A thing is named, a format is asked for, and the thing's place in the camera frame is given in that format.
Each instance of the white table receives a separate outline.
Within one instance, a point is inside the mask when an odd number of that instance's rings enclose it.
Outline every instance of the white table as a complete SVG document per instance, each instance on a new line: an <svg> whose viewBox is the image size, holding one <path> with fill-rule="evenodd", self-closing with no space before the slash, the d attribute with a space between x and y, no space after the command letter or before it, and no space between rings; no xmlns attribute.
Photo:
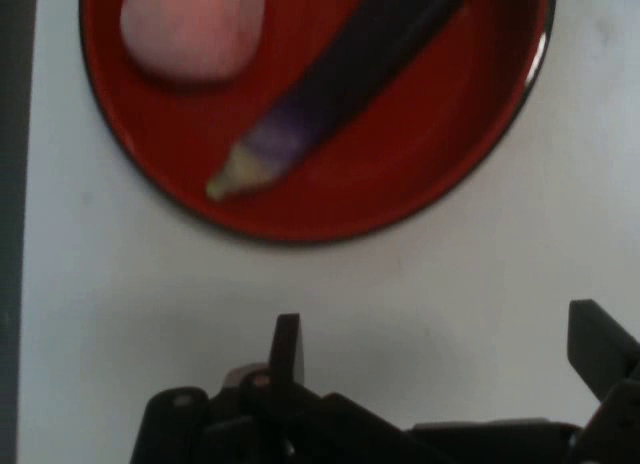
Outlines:
<svg viewBox="0 0 640 464"><path fill-rule="evenodd" d="M20 464L128 462L147 400L217 390L299 311L307 384L400 426L596 407L568 303L640 334L640 0L559 0L546 66L498 150L372 237L230 238L125 159L84 75L77 0L39 0L25 242Z"/></svg>

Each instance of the pink fruit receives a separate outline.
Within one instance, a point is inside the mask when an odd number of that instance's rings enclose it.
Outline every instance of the pink fruit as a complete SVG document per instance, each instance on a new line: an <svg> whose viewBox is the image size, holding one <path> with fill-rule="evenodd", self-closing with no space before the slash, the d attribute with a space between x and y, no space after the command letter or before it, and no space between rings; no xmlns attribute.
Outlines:
<svg viewBox="0 0 640 464"><path fill-rule="evenodd" d="M124 43L145 70L176 81L235 77L260 43L265 0L125 0Z"/></svg>

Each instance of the eggplant tip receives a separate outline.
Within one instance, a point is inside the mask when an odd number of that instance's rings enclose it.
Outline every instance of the eggplant tip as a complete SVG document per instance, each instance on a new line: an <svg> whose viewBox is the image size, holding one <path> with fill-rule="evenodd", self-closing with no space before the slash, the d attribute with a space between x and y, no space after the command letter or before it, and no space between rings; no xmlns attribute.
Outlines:
<svg viewBox="0 0 640 464"><path fill-rule="evenodd" d="M259 190L276 178L276 173L240 143L233 147L222 170L207 182L207 197L220 202L234 194Z"/></svg>
<svg viewBox="0 0 640 464"><path fill-rule="evenodd" d="M227 186L224 180L214 177L207 183L207 197L212 201L220 202L227 196Z"/></svg>

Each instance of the dark edge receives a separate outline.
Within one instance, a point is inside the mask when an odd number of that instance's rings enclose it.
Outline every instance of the dark edge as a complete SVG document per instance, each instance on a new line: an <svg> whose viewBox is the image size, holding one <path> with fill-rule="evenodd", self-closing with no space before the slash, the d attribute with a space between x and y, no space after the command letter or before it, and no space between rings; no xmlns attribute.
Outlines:
<svg viewBox="0 0 640 464"><path fill-rule="evenodd" d="M298 314L278 317L269 354L271 378L282 384L304 381L301 322Z"/></svg>
<svg viewBox="0 0 640 464"><path fill-rule="evenodd" d="M0 462L17 459L22 252L36 0L0 0Z"/></svg>
<svg viewBox="0 0 640 464"><path fill-rule="evenodd" d="M87 78L88 78L90 86L91 86L91 91L93 92L93 96L94 96L94 100L96 102L96 106L100 110L100 113L103 116L103 120L106 123L107 127L109 128L109 130L111 131L111 134L113 135L114 139L118 143L118 147L124 153L124 155L129 159L129 161L134 165L134 167L138 170L138 173L140 175L142 175L144 177L144 179L148 183L151 184L152 187L154 187L161 194L166 196L168 198L168 201L176 209L179 209L181 211L186 211L186 214L191 216L195 221L197 221L199 223L204 223L204 227L207 227L207 228L210 228L210 229L215 229L215 230L220 231L220 232L222 232L222 233L224 233L227 236L232 237L232 238L249 240L249 241L252 241L252 242L255 242L255 243L259 243L259 244L262 244L262 245L265 245L265 246L301 248L301 247L325 247L325 246L342 244L342 243L346 243L346 242L350 242L350 241L363 239L365 237L373 236L373 235L376 235L376 234L381 233L383 231L386 231L388 229L391 229L392 227L395 227L397 225L400 225L400 224L404 223L405 221L407 221L410 218L414 217L415 215L425 211L426 209L429 209L431 207L434 207L434 206L440 204L441 202L444 201L444 199L446 197L450 196L453 193L454 190L459 188L462 183L464 183L473 174L475 174L475 172L477 172L477 170L482 166L482 164L484 164L487 161L487 159L493 154L493 152L498 147L498 144L502 141L502 139L504 139L504 137L509 133L509 131L513 127L513 124L515 123L516 119L518 118L518 116L522 112L522 109L524 108L525 104L527 103L527 100L528 100L529 96L531 95L531 91L532 91L533 87L535 86L535 84L536 84L536 82L538 80L538 77L540 76L540 72L542 71L542 68L544 67L544 63L546 61L547 51L549 50L549 44L551 42L551 33L553 31L553 24L554 24L554 21L555 21L556 1L557 0L549 0L548 11L547 11L547 22L546 22L545 29L544 29L544 32L547 35L547 41L546 41L546 44L545 44L544 52L542 54L542 58L540 60L540 65L538 66L538 69L536 70L535 75L531 79L531 82L529 83L527 88L522 93L520 104L516 108L516 110L514 111L513 116L511 118L511 121L505 127L505 129L504 129L503 133L500 135L500 137L498 137L498 139L496 140L495 144L492 146L491 150L480 161L478 161L478 163L475 165L474 168L469 170L469 172L467 172L467 174L462 179L460 179L457 183L455 183L454 186L452 186L450 189L448 189L443 195L441 195L435 201L433 201L430 204L427 204L427 205L421 207L420 209L416 209L415 211L410 212L406 216L404 216L402 218L399 218L399 219L395 220L394 222L390 222L390 223L388 223L386 225L382 225L382 226L376 227L376 228L371 229L369 231L364 231L364 232L361 232L360 234L354 234L352 236L347 236L347 237L338 237L338 238L333 238L333 239L296 239L296 240L290 240L290 239L286 239L286 238L278 239L278 238L269 238L269 237L263 237L263 236L255 236L255 235L252 235L250 233L247 233L247 232L244 232L244 231L241 231L241 230L237 230L237 229L233 229L231 227L225 226L224 224L221 224L221 223L218 223L218 222L214 222L211 219L203 216L202 214L200 214L196 210L191 209L190 207L188 207L185 204L183 204L182 202L180 202L180 200L178 200L175 196L171 195L168 191L163 189L157 182L155 182L153 180L153 178L151 178L151 176L149 176L144 171L144 169L142 169L140 167L138 162L136 162L136 160L133 158L133 156L122 145L122 142L120 141L120 138L118 137L118 134L115 132L115 130L111 126L111 123L109 122L109 119L107 119L107 114L106 114L106 112L105 112L105 110L104 110L104 108L102 106L102 103L100 102L100 99L98 98L98 93L97 93L97 90L95 88L95 85L94 85L94 82L93 82L93 78L91 76L91 70L89 69L88 58L87 58L87 50L86 50L85 42L84 42L84 24L83 24L83 19L82 19L82 8L83 8L82 3L83 3L83 1L84 0L79 0L79 2L78 2L78 20L79 20L79 23L80 23L79 24L80 25L80 45L82 46L82 54L83 54L83 57L84 57L84 68L85 68L85 72L87 74Z"/></svg>

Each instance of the purple eggplant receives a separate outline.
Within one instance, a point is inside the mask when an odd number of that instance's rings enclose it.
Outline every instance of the purple eggplant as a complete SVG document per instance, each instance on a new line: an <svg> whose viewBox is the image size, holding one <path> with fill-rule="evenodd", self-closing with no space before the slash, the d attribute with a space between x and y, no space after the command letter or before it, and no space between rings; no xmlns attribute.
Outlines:
<svg viewBox="0 0 640 464"><path fill-rule="evenodd" d="M363 0L329 48L232 147L207 194L265 188L366 109L465 0Z"/></svg>

